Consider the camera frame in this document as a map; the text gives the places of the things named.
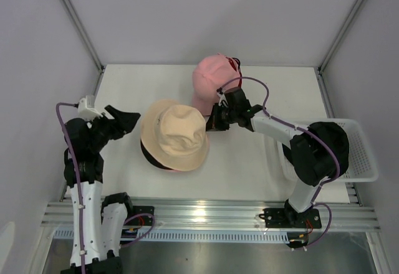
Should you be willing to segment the black hat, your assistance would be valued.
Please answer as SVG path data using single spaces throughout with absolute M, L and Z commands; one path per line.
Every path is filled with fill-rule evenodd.
M 158 168 L 158 169 L 162 169 L 165 171 L 174 171 L 174 169 L 172 168 L 168 168 L 164 165 L 162 165 L 162 163 L 158 162 L 145 148 L 144 144 L 142 143 L 142 141 L 140 142 L 140 147 L 141 147 L 141 151 L 145 157 L 145 159 L 154 167 Z

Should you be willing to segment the light pink hat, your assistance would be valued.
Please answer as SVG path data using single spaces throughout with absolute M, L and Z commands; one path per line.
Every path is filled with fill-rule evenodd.
M 203 116 L 210 116 L 213 105 L 219 102 L 217 89 L 226 82 L 239 78 L 223 54 L 204 58 L 192 74 L 192 106 Z

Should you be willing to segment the beige bucket hat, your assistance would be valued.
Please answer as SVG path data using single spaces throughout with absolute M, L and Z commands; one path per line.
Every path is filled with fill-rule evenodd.
M 186 172 L 198 169 L 209 150 L 202 114 L 168 99 L 148 108 L 140 124 L 140 141 L 162 165 Z

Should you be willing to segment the red baseball cap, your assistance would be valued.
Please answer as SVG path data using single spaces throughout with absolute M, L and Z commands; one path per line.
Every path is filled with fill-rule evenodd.
M 236 62 L 233 60 L 232 57 L 225 56 L 225 58 L 228 60 L 230 65 L 232 66 L 233 70 L 239 74 L 239 82 L 238 82 L 238 87 L 242 87 L 242 72 L 241 68 L 238 68 Z

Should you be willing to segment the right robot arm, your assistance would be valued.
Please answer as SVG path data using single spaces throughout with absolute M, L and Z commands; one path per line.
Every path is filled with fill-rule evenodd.
M 206 130 L 227 131 L 232 124 L 264 134 L 288 148 L 297 182 L 284 204 L 284 219 L 290 226 L 299 226 L 313 208 L 321 187 L 340 175 L 326 123 L 313 123 L 307 128 L 289 123 L 271 115 L 264 105 L 252 106 L 242 88 L 235 87 L 213 105 Z

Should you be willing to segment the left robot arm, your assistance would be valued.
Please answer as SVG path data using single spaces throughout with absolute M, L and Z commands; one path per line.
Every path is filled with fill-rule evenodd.
M 134 219 L 135 209 L 125 192 L 101 200 L 100 152 L 109 141 L 131 133 L 140 114 L 120 111 L 111 105 L 105 110 L 111 118 L 92 110 L 86 119 L 59 120 L 67 143 L 64 177 L 70 189 L 74 219 L 74 247 L 65 273 L 123 272 L 119 256 L 122 227 Z

